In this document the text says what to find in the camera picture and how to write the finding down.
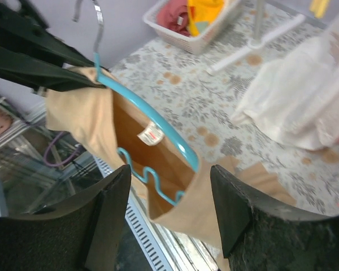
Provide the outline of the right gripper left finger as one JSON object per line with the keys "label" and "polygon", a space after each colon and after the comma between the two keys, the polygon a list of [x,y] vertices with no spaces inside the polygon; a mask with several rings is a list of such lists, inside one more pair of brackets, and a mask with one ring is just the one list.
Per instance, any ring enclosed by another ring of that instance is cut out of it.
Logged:
{"label": "right gripper left finger", "polygon": [[34,214],[0,217],[0,270],[113,270],[130,186],[124,165]]}

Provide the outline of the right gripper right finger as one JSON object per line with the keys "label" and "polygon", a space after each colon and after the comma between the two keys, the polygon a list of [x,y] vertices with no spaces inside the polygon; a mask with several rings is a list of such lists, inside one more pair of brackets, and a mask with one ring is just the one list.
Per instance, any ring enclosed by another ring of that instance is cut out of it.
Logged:
{"label": "right gripper right finger", "polygon": [[339,270],[339,215],[290,206],[219,165],[210,180],[231,270]]}

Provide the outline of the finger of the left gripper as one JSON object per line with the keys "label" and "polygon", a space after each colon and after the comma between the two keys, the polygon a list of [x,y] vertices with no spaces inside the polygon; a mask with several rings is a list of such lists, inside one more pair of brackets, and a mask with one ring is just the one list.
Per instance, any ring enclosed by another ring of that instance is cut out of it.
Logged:
{"label": "finger of the left gripper", "polygon": [[47,31],[49,27],[32,1],[19,1],[17,11],[0,1],[0,46],[62,67],[67,63],[90,67],[94,63]]}
{"label": "finger of the left gripper", "polygon": [[86,76],[0,47],[0,78],[29,88],[45,87],[56,91],[104,88]]}

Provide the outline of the beige t shirt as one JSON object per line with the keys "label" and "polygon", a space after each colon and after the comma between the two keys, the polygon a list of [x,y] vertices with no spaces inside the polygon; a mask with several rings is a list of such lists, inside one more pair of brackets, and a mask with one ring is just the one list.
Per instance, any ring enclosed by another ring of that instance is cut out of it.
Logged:
{"label": "beige t shirt", "polygon": [[149,219],[221,249],[211,163],[195,172],[133,103],[109,88],[46,92],[46,126],[66,131],[112,169],[129,164],[132,186]]}

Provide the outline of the blue hanger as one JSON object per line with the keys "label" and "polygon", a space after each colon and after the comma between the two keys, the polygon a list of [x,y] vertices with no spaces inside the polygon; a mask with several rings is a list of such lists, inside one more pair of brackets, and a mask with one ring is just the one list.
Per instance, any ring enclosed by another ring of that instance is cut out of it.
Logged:
{"label": "blue hanger", "polygon": [[[177,131],[154,109],[151,105],[149,105],[146,101],[144,101],[137,94],[129,90],[124,85],[116,82],[115,80],[109,78],[104,75],[101,70],[100,65],[100,56],[99,56],[99,44],[102,40],[103,30],[104,30],[104,21],[101,8],[97,1],[92,2],[94,6],[94,10],[96,13],[97,23],[98,23],[98,32],[93,46],[93,54],[94,54],[94,66],[97,73],[97,81],[104,84],[104,86],[112,89],[113,91],[120,94],[122,97],[130,101],[133,105],[135,105],[142,113],[144,113],[163,133],[164,135],[172,142],[172,144],[177,148],[179,153],[185,158],[185,160],[189,163],[192,170],[197,172],[199,170],[199,158],[194,150],[187,144],[187,142],[178,134]],[[141,182],[148,183],[149,175],[152,175],[154,178],[154,186],[157,194],[166,200],[169,204],[175,206],[180,201],[181,197],[184,195],[184,192],[179,190],[175,193],[175,200],[169,198],[161,189],[161,181],[156,173],[150,167],[143,168],[143,175],[138,174],[134,171],[132,158],[130,154],[122,147],[117,148],[117,153],[124,155],[126,158],[126,162],[131,167],[132,174]]]}

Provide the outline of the white printed t shirt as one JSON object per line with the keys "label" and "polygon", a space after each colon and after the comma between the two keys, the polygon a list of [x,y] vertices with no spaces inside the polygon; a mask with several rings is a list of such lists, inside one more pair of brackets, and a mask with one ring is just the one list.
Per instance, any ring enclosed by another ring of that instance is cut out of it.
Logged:
{"label": "white printed t shirt", "polygon": [[307,150],[339,142],[339,15],[320,35],[265,63],[231,120]]}

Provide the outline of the yellow hanger right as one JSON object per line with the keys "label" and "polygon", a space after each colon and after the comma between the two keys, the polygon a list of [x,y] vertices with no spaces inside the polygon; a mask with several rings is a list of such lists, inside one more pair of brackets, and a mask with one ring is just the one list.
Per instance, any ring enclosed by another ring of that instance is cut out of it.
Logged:
{"label": "yellow hanger right", "polygon": [[310,11],[314,14],[315,18],[321,19],[329,6],[330,0],[312,0],[310,4]]}

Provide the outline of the dusty pink garment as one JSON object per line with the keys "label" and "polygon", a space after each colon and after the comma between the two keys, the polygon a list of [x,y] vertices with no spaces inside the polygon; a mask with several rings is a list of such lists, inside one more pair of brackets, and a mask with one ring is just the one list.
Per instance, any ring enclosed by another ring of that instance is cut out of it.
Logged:
{"label": "dusty pink garment", "polygon": [[168,1],[157,14],[157,24],[189,37],[187,0]]}

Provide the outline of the left white basket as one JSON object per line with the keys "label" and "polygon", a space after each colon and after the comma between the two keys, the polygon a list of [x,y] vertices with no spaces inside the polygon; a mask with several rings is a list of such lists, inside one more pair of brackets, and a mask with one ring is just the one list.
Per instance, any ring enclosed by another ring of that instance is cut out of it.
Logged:
{"label": "left white basket", "polygon": [[167,43],[191,54],[199,55],[242,11],[242,1],[229,1],[216,20],[196,37],[187,37],[157,24],[156,16],[167,1],[158,1],[142,17],[145,24]]}

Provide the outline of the yellow garment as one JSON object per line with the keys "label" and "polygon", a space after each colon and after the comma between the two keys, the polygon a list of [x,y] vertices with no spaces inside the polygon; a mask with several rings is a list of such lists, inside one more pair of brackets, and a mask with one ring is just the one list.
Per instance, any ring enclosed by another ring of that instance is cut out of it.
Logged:
{"label": "yellow garment", "polygon": [[221,13],[223,0],[188,0],[188,32],[195,37],[200,35]]}

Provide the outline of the white clothes rack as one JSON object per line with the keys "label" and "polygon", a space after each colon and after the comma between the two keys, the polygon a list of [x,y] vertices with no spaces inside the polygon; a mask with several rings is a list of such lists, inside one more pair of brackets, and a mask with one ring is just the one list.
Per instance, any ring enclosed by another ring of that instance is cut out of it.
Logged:
{"label": "white clothes rack", "polygon": [[294,28],[304,23],[306,20],[305,15],[298,14],[291,20],[284,23],[283,25],[274,28],[272,31],[266,34],[262,34],[262,23],[265,13],[265,1],[258,0],[256,8],[257,13],[254,19],[253,36],[251,39],[249,39],[247,45],[240,48],[232,55],[226,56],[219,62],[209,66],[208,69],[206,70],[208,74],[214,75],[217,72],[226,68],[227,66],[235,64],[235,62],[243,59],[244,57],[261,50],[262,48],[265,47],[266,44],[293,30]]}

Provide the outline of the metal rail base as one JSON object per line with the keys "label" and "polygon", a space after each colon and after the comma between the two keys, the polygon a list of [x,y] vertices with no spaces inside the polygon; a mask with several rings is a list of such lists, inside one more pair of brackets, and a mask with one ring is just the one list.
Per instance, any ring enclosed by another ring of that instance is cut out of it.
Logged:
{"label": "metal rail base", "polygon": [[[52,134],[38,125],[13,120],[0,136],[0,217],[34,214],[101,181],[114,172],[104,161],[81,150],[70,162],[64,156],[74,150],[65,137],[54,149],[59,167],[49,167],[34,147]],[[207,246],[184,235],[152,225],[139,199],[129,190],[124,224],[113,270],[216,270]]]}

